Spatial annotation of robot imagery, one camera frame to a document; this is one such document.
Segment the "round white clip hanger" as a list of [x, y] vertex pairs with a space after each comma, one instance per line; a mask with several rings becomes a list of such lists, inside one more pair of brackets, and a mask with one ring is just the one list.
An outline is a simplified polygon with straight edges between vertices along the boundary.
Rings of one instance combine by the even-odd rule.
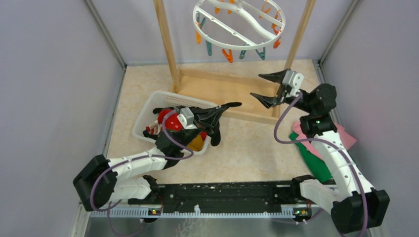
[[265, 60], [268, 49], [281, 44], [286, 17], [273, 0], [200, 0], [192, 10], [195, 41], [207, 56], [229, 63], [255, 54]]

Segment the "black sock white stripes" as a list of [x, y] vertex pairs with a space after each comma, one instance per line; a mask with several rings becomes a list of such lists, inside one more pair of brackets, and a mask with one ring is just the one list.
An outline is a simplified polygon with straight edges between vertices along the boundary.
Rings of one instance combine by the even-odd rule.
[[[229, 102], [229, 103], [222, 104], [222, 105], [226, 105], [229, 108], [233, 108], [233, 107], [241, 106], [242, 102]], [[205, 124], [205, 128], [206, 128], [208, 136], [211, 138], [210, 144], [213, 147], [218, 146], [220, 141], [221, 141], [219, 120], [216, 120], [216, 121], [202, 121], [202, 124]]]

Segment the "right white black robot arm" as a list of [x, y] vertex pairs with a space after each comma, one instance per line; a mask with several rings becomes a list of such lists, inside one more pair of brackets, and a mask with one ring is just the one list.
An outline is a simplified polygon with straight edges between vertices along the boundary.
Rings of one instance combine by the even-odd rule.
[[287, 110], [297, 108], [306, 112], [299, 120], [305, 141], [320, 153], [337, 185], [334, 191], [312, 176], [299, 176], [292, 179], [291, 200], [317, 204], [330, 214], [342, 236], [353, 232], [363, 236], [367, 229], [379, 227], [390, 198], [385, 190], [377, 190], [367, 180], [343, 145], [331, 118], [331, 110], [336, 107], [336, 88], [322, 83], [307, 92], [301, 88], [303, 74], [289, 68], [260, 77], [279, 84], [274, 96], [254, 94], [264, 107], [287, 104]]

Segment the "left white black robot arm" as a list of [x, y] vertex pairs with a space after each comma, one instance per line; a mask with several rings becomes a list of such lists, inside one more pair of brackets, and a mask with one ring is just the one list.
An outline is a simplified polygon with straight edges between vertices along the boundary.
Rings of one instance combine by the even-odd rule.
[[153, 148], [121, 158], [96, 155], [73, 179], [84, 209], [88, 212], [109, 211], [113, 206], [104, 208], [105, 204], [129, 199], [155, 203], [159, 186], [147, 173], [171, 168], [181, 160], [191, 158], [195, 152], [188, 145], [202, 134], [210, 139], [212, 146], [218, 146], [222, 114], [241, 105], [241, 102], [229, 102], [206, 109], [195, 106], [155, 108], [153, 114], [158, 115], [158, 132], [144, 130], [144, 134], [154, 140]]

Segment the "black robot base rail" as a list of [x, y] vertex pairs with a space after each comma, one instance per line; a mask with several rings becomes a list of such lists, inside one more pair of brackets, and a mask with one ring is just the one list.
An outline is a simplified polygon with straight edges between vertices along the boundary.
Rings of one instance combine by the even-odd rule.
[[290, 181], [159, 185], [129, 205], [148, 207], [151, 215], [295, 218], [314, 216], [313, 204], [295, 198]]

